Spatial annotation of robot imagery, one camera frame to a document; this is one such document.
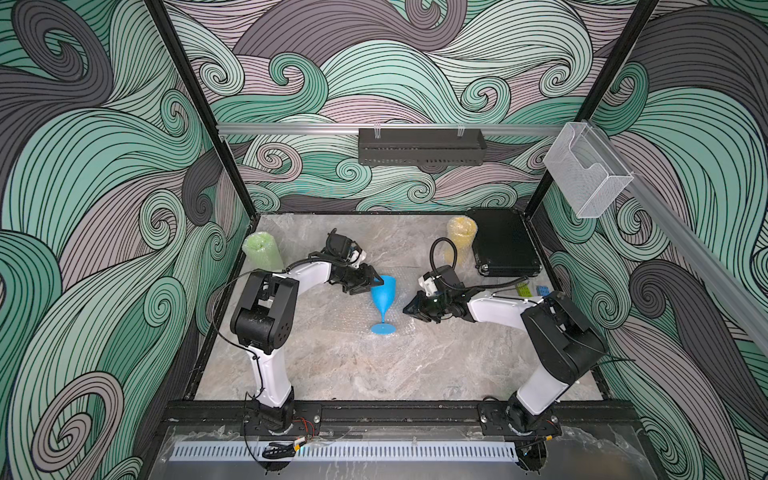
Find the green toy brick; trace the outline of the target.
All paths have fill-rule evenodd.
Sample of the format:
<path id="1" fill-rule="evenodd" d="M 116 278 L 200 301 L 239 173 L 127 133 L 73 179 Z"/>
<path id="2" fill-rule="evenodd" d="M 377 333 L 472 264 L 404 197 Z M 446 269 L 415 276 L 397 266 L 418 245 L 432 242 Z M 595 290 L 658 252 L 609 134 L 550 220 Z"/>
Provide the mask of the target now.
<path id="1" fill-rule="evenodd" d="M 516 286 L 517 293 L 525 298 L 530 298 L 533 296 L 531 293 L 529 286 L 526 283 L 521 283 Z"/>

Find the clear acrylic wall box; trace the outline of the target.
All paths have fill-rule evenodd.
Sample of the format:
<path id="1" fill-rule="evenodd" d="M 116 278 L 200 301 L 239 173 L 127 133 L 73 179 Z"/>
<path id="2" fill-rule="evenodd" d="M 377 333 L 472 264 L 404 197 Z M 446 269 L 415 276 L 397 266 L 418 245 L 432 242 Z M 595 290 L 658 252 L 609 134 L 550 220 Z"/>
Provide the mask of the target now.
<path id="1" fill-rule="evenodd" d="M 579 219 L 602 216 L 634 179 L 605 132 L 587 121 L 563 126 L 544 165 Z"/>

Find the black frame post right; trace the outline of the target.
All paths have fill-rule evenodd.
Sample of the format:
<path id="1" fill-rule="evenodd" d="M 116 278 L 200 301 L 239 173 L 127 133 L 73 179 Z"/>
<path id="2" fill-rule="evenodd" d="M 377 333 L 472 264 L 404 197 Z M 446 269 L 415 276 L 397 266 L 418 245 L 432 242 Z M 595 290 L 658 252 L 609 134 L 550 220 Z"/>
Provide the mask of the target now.
<path id="1" fill-rule="evenodd" d="M 614 135 L 627 130 L 640 116 L 650 93 L 650 73 L 631 56 L 657 5 L 656 1 L 639 1 L 636 4 L 618 38 L 606 46 L 606 63 L 575 116 L 567 123 L 587 121 L 602 129 L 612 143 Z M 616 200 L 602 216 L 615 210 Z M 523 211 L 523 218 L 528 222 L 543 216 L 548 216 L 551 221 L 564 217 L 567 223 L 577 226 L 591 226 L 602 217 L 577 218 L 546 167 L 543 179 Z"/>

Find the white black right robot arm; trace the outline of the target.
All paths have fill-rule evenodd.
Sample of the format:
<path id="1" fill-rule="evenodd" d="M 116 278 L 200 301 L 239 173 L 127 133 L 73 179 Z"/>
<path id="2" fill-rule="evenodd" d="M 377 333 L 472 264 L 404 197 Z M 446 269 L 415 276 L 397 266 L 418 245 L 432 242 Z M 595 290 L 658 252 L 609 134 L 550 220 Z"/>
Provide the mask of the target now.
<path id="1" fill-rule="evenodd" d="M 416 294 L 403 313 L 427 323 L 459 318 L 526 333 L 538 366 L 507 401 L 505 416 L 514 433 L 538 435 L 553 422 L 550 407 L 607 356 L 607 347 L 590 320 L 564 293 L 553 291 L 530 298 L 496 293 L 513 285 L 467 286 L 453 267 L 444 265 L 419 278 Z"/>

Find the black wall tray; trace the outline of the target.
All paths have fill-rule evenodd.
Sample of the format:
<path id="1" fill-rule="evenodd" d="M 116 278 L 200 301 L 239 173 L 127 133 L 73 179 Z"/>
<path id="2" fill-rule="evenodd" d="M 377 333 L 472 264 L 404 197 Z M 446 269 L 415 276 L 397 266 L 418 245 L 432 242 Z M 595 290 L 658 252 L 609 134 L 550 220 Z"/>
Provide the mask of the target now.
<path id="1" fill-rule="evenodd" d="M 478 166 L 488 150 L 480 129 L 464 127 L 361 128 L 357 139 L 366 166 Z"/>

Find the black frame post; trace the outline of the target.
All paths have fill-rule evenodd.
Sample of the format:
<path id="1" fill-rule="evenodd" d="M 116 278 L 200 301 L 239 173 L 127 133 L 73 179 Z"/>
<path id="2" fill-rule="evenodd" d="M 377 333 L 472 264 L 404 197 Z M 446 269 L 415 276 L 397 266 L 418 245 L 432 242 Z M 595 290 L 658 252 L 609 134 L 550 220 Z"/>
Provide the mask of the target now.
<path id="1" fill-rule="evenodd" d="M 237 197 L 253 225 L 258 224 L 260 214 L 257 212 L 245 182 L 240 175 L 229 145 L 221 139 L 213 111 L 205 98 L 202 87 L 198 82 L 191 62 L 183 48 L 180 37 L 173 26 L 165 3 L 160 0 L 144 1 L 158 33 L 163 40 L 166 50 L 178 71 L 182 83 L 191 96 L 191 102 L 201 119 L 204 130 L 212 142 L 213 148 L 231 181 Z"/>
<path id="2" fill-rule="evenodd" d="M 627 130 L 640 116 L 650 93 L 650 73 L 631 56 L 657 5 L 656 1 L 639 1 L 636 4 L 618 38 L 606 46 L 606 63 L 575 116 L 567 123 L 587 121 L 602 129 L 612 143 L 614 135 Z M 615 210 L 616 200 L 602 216 Z M 523 211 L 523 218 L 528 222 L 543 216 L 548 216 L 551 221 L 564 217 L 567 223 L 577 226 L 591 226 L 602 217 L 577 218 L 546 167 L 543 179 Z"/>

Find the blue plastic wine glass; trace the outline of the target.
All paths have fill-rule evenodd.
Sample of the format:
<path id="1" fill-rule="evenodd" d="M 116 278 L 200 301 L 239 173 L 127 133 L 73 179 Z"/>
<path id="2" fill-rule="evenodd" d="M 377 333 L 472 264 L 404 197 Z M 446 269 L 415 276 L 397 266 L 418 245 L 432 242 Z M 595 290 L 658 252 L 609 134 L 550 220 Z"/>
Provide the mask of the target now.
<path id="1" fill-rule="evenodd" d="M 386 316 L 396 298 L 396 279 L 388 275 L 382 276 L 382 284 L 371 289 L 371 296 L 381 317 L 381 320 L 371 327 L 371 331 L 377 335 L 393 334 L 396 327 L 386 321 Z"/>

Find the black frame post left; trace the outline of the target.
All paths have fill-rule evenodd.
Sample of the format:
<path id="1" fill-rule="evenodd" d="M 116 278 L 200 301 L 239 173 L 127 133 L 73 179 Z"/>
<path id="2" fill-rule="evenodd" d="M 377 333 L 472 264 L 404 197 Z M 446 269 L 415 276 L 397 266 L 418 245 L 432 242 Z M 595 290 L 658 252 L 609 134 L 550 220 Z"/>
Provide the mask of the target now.
<path id="1" fill-rule="evenodd" d="M 237 197 L 253 225 L 258 224 L 260 214 L 257 212 L 245 182 L 240 175 L 229 145 L 221 139 L 213 111 L 205 98 L 202 87 L 198 82 L 191 62 L 183 48 L 180 37 L 173 26 L 165 3 L 160 0 L 144 1 L 158 33 L 163 40 L 166 50 L 178 71 L 182 83 L 191 96 L 191 102 L 201 119 L 204 130 L 212 142 L 213 148 L 231 181 Z"/>

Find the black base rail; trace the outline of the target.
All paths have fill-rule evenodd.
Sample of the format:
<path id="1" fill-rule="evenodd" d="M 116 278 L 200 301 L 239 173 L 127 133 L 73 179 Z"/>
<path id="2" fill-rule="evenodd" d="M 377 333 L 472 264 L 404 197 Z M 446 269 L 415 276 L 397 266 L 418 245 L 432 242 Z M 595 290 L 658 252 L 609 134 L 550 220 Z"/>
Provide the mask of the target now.
<path id="1" fill-rule="evenodd" d="M 162 426 L 232 427 L 249 435 L 285 431 L 329 435 L 353 427 L 478 427 L 486 436 L 553 435 L 563 426 L 637 424 L 631 403 L 618 400 L 563 401 L 526 429 L 505 401 L 296 400 L 270 409 L 254 400 L 173 401 Z"/>

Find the black hard case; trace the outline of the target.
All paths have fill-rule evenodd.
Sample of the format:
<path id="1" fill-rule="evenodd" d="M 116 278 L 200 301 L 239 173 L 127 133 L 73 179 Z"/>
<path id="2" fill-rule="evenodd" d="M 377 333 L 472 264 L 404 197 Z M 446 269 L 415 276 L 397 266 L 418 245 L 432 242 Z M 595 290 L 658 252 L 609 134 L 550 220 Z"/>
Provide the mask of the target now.
<path id="1" fill-rule="evenodd" d="M 474 208 L 468 217 L 477 225 L 472 252 L 481 276 L 530 278 L 541 272 L 539 256 L 518 211 Z"/>

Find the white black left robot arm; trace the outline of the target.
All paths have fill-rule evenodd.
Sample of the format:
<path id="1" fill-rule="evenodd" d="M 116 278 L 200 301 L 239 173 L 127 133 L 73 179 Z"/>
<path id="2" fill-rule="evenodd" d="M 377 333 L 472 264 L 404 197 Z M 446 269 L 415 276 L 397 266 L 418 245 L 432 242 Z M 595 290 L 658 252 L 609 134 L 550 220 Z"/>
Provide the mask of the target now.
<path id="1" fill-rule="evenodd" d="M 230 320 L 230 331 L 246 352 L 256 381 L 255 395 L 246 404 L 270 430 L 284 431 L 293 424 L 295 394 L 282 347 L 292 331 L 299 296 L 322 284 L 357 295 L 385 281 L 366 262 L 357 242 L 333 230 L 325 246 L 306 258 L 280 271 L 249 273 Z"/>

